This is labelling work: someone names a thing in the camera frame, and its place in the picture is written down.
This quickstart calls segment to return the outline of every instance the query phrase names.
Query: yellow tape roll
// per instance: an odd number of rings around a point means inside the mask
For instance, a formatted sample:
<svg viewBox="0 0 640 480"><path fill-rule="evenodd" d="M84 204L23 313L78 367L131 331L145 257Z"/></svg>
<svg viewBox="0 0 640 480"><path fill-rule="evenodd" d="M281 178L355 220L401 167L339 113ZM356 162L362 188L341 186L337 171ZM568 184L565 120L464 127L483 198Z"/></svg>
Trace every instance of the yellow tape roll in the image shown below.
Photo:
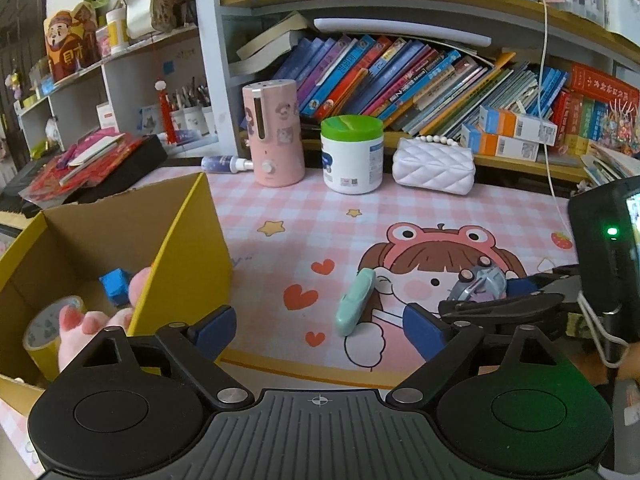
<svg viewBox="0 0 640 480"><path fill-rule="evenodd" d="M47 381L58 374L58 349L60 348L60 310L65 305L76 307L84 313L84 302L79 296L61 298L40 313L29 323L22 338L22 346L40 369Z"/></svg>

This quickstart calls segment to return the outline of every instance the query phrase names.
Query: green lid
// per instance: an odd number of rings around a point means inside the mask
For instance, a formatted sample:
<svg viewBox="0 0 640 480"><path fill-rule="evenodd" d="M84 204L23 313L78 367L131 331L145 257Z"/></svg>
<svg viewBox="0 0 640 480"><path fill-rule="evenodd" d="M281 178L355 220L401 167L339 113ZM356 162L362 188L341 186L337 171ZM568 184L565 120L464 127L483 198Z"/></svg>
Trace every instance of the green lid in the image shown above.
<svg viewBox="0 0 640 480"><path fill-rule="evenodd" d="M320 132L329 140L362 142L382 137L383 123L366 115L340 115L329 117L320 123Z"/></svg>

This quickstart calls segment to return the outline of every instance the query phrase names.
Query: yellow star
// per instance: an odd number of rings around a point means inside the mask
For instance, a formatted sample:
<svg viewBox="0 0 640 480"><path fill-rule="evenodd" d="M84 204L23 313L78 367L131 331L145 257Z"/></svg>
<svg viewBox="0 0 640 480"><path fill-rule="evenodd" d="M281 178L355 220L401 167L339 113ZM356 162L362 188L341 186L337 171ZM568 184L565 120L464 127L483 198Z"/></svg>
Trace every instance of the yellow star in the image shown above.
<svg viewBox="0 0 640 480"><path fill-rule="evenodd" d="M267 220L264 225L258 229L259 233L264 233L265 236L271 236L276 233L283 233L284 229L284 221L280 220L279 222L272 222L271 220Z"/></svg>

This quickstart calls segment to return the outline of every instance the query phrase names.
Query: white quilted purse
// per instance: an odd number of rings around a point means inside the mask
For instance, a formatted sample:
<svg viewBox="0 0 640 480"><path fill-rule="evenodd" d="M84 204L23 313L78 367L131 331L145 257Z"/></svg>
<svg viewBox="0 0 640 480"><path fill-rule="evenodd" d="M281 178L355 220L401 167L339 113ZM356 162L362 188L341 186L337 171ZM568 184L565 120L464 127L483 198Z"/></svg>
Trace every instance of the white quilted purse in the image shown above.
<svg viewBox="0 0 640 480"><path fill-rule="evenodd" d="M394 153L393 175L403 186L466 195L474 185L476 165L468 148L400 139Z"/></svg>

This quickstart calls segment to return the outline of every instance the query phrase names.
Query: pink cylindrical device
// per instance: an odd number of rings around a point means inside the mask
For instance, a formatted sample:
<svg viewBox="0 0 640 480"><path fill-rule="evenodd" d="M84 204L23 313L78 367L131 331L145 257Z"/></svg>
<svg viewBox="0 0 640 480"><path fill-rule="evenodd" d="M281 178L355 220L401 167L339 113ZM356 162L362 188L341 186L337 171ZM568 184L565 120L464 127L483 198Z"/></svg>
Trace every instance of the pink cylindrical device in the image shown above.
<svg viewBox="0 0 640 480"><path fill-rule="evenodd" d="M300 116L293 79L252 83L242 88L255 181L291 186L305 176Z"/></svg>

